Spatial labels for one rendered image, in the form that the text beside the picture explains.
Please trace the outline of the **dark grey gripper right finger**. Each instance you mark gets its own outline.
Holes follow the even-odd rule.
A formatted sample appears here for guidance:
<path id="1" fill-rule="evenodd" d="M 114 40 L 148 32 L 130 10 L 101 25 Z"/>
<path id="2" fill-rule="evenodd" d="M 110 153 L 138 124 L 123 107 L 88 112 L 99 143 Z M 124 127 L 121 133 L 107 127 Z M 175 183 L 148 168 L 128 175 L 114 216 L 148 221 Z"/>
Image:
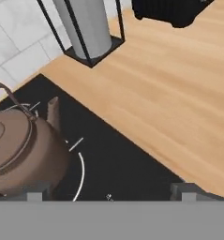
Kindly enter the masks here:
<path id="1" fill-rule="evenodd" d="M 206 192 L 197 185 L 191 183 L 172 184 L 171 192 L 171 199 L 174 201 L 181 201 L 185 193 L 194 193 L 197 201 L 224 201 L 223 197 Z"/>

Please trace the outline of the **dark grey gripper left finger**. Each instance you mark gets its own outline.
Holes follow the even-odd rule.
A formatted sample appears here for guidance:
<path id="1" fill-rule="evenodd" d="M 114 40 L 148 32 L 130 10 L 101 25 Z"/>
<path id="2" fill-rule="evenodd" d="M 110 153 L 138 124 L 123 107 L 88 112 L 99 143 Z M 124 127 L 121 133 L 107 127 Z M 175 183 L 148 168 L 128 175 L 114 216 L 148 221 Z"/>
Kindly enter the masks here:
<path id="1" fill-rule="evenodd" d="M 0 201 L 50 201 L 52 199 L 52 187 L 49 183 L 39 183 L 33 187 L 24 188 L 19 194 L 4 195 L 0 197 Z"/>

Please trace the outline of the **brown kettle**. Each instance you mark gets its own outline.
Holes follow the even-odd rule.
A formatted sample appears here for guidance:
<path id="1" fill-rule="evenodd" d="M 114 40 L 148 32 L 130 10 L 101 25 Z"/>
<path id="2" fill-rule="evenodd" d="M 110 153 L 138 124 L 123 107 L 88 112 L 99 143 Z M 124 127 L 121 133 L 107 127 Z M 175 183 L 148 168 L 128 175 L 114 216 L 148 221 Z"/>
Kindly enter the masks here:
<path id="1" fill-rule="evenodd" d="M 69 165 L 66 141 L 60 135 L 59 98 L 48 102 L 48 117 L 26 109 L 0 83 L 17 106 L 0 112 L 0 197 L 16 196 L 41 185 L 55 189 Z"/>

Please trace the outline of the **black hob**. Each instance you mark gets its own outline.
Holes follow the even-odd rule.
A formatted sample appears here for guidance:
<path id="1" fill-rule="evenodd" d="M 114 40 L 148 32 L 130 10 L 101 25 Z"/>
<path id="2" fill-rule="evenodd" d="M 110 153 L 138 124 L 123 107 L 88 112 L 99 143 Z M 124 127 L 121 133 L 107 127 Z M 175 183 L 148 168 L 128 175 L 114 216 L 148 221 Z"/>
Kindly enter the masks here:
<path id="1" fill-rule="evenodd" d="M 171 201 L 181 179 L 74 97 L 39 74 L 15 92 L 21 104 L 42 118 L 59 98 L 60 128 L 71 149 L 57 201 Z"/>

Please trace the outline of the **white paper towel roll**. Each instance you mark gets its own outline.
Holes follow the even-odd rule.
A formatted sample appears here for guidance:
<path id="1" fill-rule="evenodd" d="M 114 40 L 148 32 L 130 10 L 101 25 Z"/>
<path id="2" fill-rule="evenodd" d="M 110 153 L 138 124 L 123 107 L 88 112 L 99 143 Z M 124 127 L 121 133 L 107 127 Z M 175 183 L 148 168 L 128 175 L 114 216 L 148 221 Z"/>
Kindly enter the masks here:
<path id="1" fill-rule="evenodd" d="M 65 0 L 52 0 L 78 57 L 85 59 L 79 37 L 67 10 Z M 91 58 L 106 53 L 112 46 L 104 0 L 68 0 Z"/>

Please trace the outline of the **black appliance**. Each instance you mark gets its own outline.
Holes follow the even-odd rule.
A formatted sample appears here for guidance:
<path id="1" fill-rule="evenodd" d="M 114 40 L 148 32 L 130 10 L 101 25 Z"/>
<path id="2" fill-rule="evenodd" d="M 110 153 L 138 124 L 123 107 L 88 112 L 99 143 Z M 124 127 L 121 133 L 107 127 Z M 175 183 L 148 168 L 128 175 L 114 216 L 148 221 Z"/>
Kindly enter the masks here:
<path id="1" fill-rule="evenodd" d="M 131 0 L 134 16 L 170 23 L 174 28 L 191 25 L 215 0 Z"/>

